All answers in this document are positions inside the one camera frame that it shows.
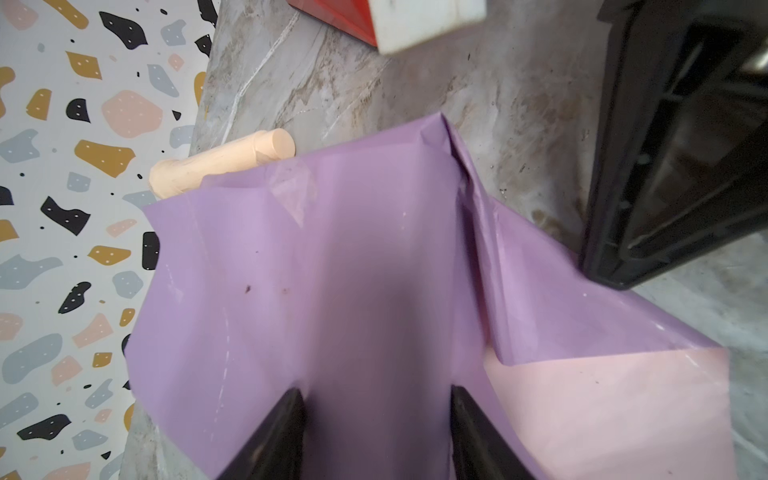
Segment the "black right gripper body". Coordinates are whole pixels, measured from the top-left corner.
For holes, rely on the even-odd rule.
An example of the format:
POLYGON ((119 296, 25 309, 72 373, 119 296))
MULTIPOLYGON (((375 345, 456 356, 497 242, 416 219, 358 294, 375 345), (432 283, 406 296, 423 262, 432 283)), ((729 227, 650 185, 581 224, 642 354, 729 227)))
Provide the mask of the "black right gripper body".
POLYGON ((626 290, 767 226, 767 5, 606 1, 582 273, 626 290))

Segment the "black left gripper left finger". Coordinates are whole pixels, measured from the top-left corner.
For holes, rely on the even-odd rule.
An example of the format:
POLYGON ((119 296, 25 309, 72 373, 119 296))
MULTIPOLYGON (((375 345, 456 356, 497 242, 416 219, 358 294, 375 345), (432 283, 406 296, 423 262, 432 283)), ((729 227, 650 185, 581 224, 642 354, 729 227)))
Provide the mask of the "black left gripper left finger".
POLYGON ((298 388, 290 388, 217 479, 300 479, 305 427, 303 396, 298 388))

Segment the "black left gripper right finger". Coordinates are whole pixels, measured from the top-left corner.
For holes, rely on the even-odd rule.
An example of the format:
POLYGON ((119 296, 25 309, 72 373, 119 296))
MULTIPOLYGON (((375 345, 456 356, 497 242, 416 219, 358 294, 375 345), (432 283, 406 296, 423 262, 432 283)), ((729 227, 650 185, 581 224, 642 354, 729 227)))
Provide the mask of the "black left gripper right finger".
POLYGON ((452 459, 458 480, 533 480, 469 391, 451 387, 452 459))

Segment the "pink wrapping paper sheet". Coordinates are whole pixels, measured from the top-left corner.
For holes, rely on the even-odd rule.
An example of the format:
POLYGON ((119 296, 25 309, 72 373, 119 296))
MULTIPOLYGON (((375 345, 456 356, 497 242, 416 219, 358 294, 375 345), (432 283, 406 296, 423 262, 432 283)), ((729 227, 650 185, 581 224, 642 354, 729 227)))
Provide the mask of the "pink wrapping paper sheet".
POLYGON ((126 347, 160 430, 217 479, 279 398, 301 479, 457 479, 451 387, 534 479, 732 479, 729 358, 490 197, 441 115, 157 202, 126 347))

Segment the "red tape dispenser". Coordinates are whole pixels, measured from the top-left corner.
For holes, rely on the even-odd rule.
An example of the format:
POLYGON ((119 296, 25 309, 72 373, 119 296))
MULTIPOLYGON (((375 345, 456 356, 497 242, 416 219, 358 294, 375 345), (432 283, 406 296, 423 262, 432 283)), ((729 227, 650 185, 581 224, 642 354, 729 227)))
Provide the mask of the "red tape dispenser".
POLYGON ((377 46, 368 0, 288 0, 287 3, 372 47, 377 46))

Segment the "beige toy microphone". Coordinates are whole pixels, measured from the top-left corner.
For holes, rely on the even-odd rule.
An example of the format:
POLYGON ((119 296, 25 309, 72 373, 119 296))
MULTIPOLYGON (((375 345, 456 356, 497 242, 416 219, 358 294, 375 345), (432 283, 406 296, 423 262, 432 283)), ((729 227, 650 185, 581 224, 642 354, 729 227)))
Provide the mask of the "beige toy microphone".
POLYGON ((262 130, 185 160, 163 160, 152 167, 150 191, 167 199, 200 187, 206 176, 240 172, 294 157, 296 145, 284 129, 262 130))

